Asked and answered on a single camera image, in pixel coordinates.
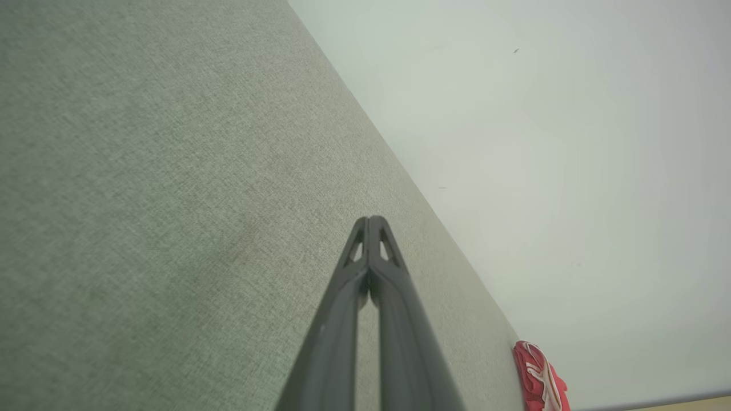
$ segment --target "red fabric item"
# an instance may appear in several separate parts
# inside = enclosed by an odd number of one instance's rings
[[[538,346],[519,341],[512,350],[527,411],[571,411],[566,383]]]

